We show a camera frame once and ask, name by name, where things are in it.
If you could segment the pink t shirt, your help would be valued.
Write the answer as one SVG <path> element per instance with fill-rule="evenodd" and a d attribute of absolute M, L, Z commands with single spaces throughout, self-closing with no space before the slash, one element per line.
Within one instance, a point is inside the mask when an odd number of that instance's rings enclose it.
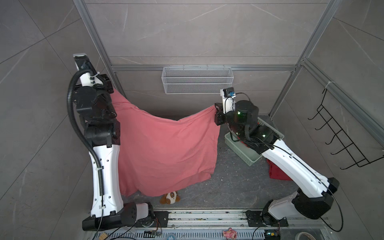
<path fill-rule="evenodd" d="M 153 116 L 112 94 L 121 124 L 118 160 L 123 196 L 158 197 L 209 180 L 218 157 L 215 107 L 178 121 Z"/>

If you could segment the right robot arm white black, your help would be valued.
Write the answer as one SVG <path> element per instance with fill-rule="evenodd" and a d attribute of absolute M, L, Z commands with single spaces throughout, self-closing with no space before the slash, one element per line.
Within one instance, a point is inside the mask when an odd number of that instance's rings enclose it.
<path fill-rule="evenodd" d="M 214 105 L 215 123 L 226 124 L 231 139 L 252 149 L 274 163 L 299 187 L 293 194 L 280 200 L 270 200 L 261 213 L 266 225 L 273 225 L 285 217 L 301 214 L 317 220 L 328 212 L 334 203 L 339 181 L 315 171 L 296 155 L 267 124 L 258 117 L 259 109 L 252 102 L 235 102 L 232 98 Z"/>

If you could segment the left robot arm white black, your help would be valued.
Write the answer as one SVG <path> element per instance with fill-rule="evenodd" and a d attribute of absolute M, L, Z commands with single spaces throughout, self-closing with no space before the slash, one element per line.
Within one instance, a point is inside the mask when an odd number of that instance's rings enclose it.
<path fill-rule="evenodd" d="M 71 79 L 67 110 L 70 123 L 89 151 L 93 168 L 93 205 L 82 221 L 84 231 L 150 227 L 155 215 L 150 203 L 125 204 L 119 186 L 120 122 L 106 75 L 78 71 Z"/>

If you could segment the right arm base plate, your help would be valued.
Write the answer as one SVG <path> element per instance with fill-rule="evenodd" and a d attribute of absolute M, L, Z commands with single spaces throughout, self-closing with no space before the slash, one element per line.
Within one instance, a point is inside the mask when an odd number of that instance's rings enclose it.
<path fill-rule="evenodd" d="M 246 219 L 249 227 L 288 227 L 288 221 L 286 218 L 277 220 L 272 217 L 269 213 L 263 213 L 262 211 L 251 211 L 245 212 Z"/>

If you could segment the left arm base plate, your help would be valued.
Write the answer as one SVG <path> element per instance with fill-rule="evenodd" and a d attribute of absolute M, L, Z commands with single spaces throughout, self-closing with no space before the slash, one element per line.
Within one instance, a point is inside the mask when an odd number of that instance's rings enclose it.
<path fill-rule="evenodd" d="M 169 212 L 155 211 L 150 212 L 149 215 L 138 221 L 138 226 L 144 228 L 166 228 L 169 221 Z"/>

